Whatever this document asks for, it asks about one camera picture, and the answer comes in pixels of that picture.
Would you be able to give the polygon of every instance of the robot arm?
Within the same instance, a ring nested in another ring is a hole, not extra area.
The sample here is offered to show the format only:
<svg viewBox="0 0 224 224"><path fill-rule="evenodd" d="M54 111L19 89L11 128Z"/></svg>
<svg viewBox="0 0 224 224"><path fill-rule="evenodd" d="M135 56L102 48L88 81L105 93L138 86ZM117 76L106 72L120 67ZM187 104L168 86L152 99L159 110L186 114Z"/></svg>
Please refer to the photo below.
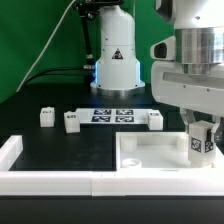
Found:
<svg viewBox="0 0 224 224"><path fill-rule="evenodd" d="M180 108L191 139L189 158L199 167L212 163L224 129L223 8L222 0L155 1L161 17L175 20L173 38L151 48L157 59L152 66L153 95L159 102ZM164 49L171 50L164 55ZM216 116L215 125L195 122L194 111Z"/></svg>
<svg viewBox="0 0 224 224"><path fill-rule="evenodd" d="M95 80L91 90L101 95L127 97L145 86L140 80L140 62L135 53L135 21L119 7L123 2L85 0L74 5L82 20L86 46L89 46L87 58L92 55L86 20L100 16L101 57L94 63Z"/></svg>

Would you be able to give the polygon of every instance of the blue light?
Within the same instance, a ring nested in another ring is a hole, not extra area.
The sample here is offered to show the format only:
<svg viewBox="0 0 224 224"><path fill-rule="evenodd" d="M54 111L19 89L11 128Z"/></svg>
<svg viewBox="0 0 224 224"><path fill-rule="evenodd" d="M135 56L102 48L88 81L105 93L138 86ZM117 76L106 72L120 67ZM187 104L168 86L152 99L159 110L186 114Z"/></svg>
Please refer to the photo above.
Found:
<svg viewBox="0 0 224 224"><path fill-rule="evenodd" d="M95 80L94 80L94 84L97 85L98 83L98 63L96 62L95 64Z"/></svg>
<svg viewBox="0 0 224 224"><path fill-rule="evenodd" d="M142 81L141 81L141 64L140 62L138 62L138 83L141 84Z"/></svg>

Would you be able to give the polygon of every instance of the white block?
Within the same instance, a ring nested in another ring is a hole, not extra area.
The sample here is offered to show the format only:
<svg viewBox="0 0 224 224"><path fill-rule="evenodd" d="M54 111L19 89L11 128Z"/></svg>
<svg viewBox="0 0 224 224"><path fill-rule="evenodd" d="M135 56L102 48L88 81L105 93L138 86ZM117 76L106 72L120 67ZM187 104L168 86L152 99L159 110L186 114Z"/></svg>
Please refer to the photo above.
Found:
<svg viewBox="0 0 224 224"><path fill-rule="evenodd" d="M201 141L190 137L188 158L194 166L205 167L214 163L216 158L216 145L212 142Z"/></svg>
<svg viewBox="0 0 224 224"><path fill-rule="evenodd" d="M75 112L64 113L65 129L67 133L80 132L80 121Z"/></svg>
<svg viewBox="0 0 224 224"><path fill-rule="evenodd" d="M159 110L147 110L149 130L161 131L163 130L163 116Z"/></svg>
<svg viewBox="0 0 224 224"><path fill-rule="evenodd" d="M137 149L137 136L129 135L129 136L121 136L120 144L121 150L126 152L133 152Z"/></svg>
<svg viewBox="0 0 224 224"><path fill-rule="evenodd" d="M214 124L206 121L198 121L189 125L189 136L201 141L206 141L207 131L213 128Z"/></svg>
<svg viewBox="0 0 224 224"><path fill-rule="evenodd" d="M40 126L54 127L55 109L53 107L42 108L40 112Z"/></svg>

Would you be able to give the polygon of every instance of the warning label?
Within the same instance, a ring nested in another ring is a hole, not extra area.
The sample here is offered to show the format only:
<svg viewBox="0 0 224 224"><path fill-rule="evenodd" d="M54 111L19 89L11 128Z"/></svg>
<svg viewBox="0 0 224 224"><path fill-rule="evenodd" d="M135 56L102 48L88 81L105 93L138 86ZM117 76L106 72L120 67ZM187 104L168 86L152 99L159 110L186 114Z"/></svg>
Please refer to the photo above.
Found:
<svg viewBox="0 0 224 224"><path fill-rule="evenodd" d="M119 49L116 50L112 59L116 59L116 60L123 60L124 59Z"/></svg>

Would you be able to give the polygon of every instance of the green wall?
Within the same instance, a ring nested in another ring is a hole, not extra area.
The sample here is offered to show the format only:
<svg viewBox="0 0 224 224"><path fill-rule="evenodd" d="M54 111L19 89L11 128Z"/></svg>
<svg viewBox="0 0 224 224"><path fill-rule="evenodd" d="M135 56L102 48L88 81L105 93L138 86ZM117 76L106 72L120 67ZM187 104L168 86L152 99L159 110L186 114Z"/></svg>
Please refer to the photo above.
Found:
<svg viewBox="0 0 224 224"><path fill-rule="evenodd" d="M39 55L71 0L5 0L0 7L0 102L12 95ZM153 10L153 0L126 0L122 8L133 14L136 2L136 50L142 78L150 82L150 46L170 35L172 27ZM89 23L95 58L100 56L99 21ZM85 63L80 19L70 10L44 57L33 71ZM51 77L38 82L82 82L82 78Z"/></svg>

